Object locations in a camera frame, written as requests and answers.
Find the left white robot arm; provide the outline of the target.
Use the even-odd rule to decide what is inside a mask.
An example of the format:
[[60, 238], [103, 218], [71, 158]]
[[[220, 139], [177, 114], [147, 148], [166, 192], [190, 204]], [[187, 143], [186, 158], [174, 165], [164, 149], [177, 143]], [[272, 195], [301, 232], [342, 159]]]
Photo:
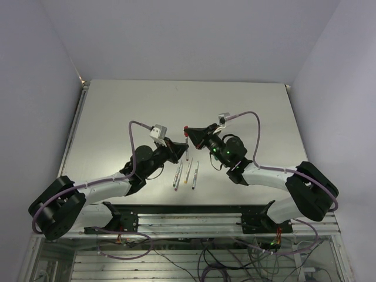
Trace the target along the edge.
[[134, 149], [124, 168], [111, 176], [81, 184], [75, 184], [68, 176], [55, 179], [29, 206], [33, 232], [48, 240], [58, 239], [74, 226], [84, 208], [137, 193], [166, 162], [178, 164], [189, 148], [188, 144], [173, 142], [168, 137], [164, 142], [157, 143], [154, 150], [146, 145]]

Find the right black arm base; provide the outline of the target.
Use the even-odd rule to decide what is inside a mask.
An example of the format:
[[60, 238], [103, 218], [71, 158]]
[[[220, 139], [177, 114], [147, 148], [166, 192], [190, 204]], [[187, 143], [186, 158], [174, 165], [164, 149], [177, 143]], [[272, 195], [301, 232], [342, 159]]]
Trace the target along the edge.
[[241, 217], [236, 225], [241, 227], [243, 234], [266, 234], [278, 231], [287, 234], [293, 232], [290, 220], [277, 224], [267, 217], [266, 213], [274, 202], [275, 200], [266, 205], [240, 206]]

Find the red white pen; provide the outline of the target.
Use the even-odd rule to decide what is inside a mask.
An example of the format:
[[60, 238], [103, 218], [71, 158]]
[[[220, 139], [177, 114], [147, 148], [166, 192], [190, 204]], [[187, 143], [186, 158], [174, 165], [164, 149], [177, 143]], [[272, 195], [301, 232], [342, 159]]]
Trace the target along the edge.
[[187, 145], [186, 152], [185, 152], [185, 158], [186, 161], [189, 161], [189, 137], [188, 134], [184, 131], [184, 136], [185, 136], [185, 143]]

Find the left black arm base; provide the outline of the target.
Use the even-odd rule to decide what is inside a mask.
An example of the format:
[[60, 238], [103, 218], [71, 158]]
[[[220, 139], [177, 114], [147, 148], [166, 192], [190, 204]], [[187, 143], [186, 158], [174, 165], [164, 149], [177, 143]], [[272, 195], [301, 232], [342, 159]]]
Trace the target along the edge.
[[110, 202], [93, 204], [88, 208], [91, 210], [85, 213], [85, 234], [123, 234], [137, 231], [139, 217], [133, 210], [118, 208]]

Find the green white pen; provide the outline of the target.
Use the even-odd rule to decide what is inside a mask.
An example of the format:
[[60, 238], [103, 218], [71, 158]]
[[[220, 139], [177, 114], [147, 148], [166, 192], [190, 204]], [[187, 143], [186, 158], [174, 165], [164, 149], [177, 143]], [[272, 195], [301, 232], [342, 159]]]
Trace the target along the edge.
[[177, 167], [176, 174], [175, 174], [175, 177], [174, 177], [174, 181], [173, 181], [173, 184], [172, 184], [173, 188], [176, 187], [177, 180], [179, 178], [182, 166], [183, 166], [183, 162], [180, 162], [179, 165], [178, 165], [178, 167]]

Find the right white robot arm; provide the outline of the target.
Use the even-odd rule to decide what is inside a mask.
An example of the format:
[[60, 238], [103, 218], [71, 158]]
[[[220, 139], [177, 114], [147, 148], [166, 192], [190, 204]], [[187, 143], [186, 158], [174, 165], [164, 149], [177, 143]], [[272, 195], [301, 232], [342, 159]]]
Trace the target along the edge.
[[265, 232], [277, 230], [281, 224], [298, 217], [322, 221], [332, 207], [337, 207], [338, 189], [312, 163], [303, 161], [292, 168], [263, 167], [246, 158], [247, 149], [233, 134], [218, 136], [219, 126], [185, 127], [184, 133], [196, 149], [208, 148], [229, 179], [244, 186], [259, 185], [289, 193], [283, 200], [272, 200], [260, 213], [259, 226]]

